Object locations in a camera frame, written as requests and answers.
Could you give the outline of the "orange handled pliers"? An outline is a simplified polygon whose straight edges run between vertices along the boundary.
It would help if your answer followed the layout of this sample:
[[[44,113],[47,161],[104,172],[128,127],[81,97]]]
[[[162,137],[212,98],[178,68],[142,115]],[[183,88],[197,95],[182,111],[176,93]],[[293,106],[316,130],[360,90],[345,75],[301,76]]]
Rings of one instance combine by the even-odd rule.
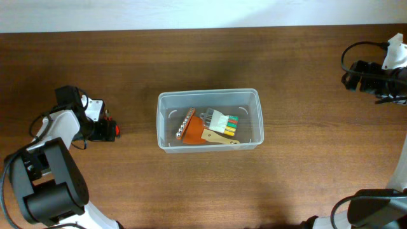
[[[107,123],[107,136],[110,139],[120,138],[121,136],[120,128],[117,122],[113,120],[111,112],[108,109],[104,111],[104,119]]]

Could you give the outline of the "orange socket bit rail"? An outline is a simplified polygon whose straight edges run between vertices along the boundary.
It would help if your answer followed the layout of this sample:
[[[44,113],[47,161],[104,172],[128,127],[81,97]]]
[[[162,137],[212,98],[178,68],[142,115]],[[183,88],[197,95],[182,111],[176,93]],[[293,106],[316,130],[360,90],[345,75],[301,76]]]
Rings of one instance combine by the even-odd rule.
[[[186,113],[186,116],[184,117],[184,120],[182,121],[180,127],[178,128],[178,131],[176,132],[176,139],[181,140],[184,136],[185,131],[188,128],[188,125],[190,124],[191,118],[194,116],[196,112],[196,109],[194,107],[189,108],[189,110]]]

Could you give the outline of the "orange scraper wooden handle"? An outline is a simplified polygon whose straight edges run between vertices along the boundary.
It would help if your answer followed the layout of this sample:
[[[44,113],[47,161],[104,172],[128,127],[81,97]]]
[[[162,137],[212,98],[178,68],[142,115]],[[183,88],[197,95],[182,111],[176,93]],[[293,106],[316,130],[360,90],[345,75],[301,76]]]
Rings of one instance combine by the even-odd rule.
[[[203,144],[206,142],[219,144],[240,144],[238,140],[223,137],[212,130],[206,129],[203,120],[197,116],[192,116],[188,128],[183,137],[185,144]]]

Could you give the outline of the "clear plastic container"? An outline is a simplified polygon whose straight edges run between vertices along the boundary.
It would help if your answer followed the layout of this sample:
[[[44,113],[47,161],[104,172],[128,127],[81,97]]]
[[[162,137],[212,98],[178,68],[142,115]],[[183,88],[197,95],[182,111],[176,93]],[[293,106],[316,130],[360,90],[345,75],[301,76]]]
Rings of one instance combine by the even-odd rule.
[[[162,93],[156,130],[166,153],[249,150],[265,138],[259,95],[252,88]]]

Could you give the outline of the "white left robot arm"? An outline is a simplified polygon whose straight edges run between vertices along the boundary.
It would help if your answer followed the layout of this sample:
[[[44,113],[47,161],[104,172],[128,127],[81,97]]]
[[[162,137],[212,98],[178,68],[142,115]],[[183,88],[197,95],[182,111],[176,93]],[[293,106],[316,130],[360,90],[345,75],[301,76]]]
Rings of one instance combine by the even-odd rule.
[[[81,130],[80,122],[94,122],[62,108],[40,117],[39,132],[31,143],[6,158],[1,176],[2,181],[9,179],[22,216],[47,228],[122,228],[91,203],[86,182],[69,152]]]

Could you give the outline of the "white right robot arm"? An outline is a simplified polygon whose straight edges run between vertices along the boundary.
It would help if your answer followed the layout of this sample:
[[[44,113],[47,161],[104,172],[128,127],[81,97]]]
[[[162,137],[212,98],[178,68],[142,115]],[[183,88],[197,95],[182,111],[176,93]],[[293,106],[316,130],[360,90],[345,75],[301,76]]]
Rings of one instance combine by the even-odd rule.
[[[341,82],[347,90],[375,95],[377,104],[406,105],[406,64],[357,61]],[[385,189],[363,189],[340,200],[327,217],[312,216],[301,228],[406,228],[406,146]]]

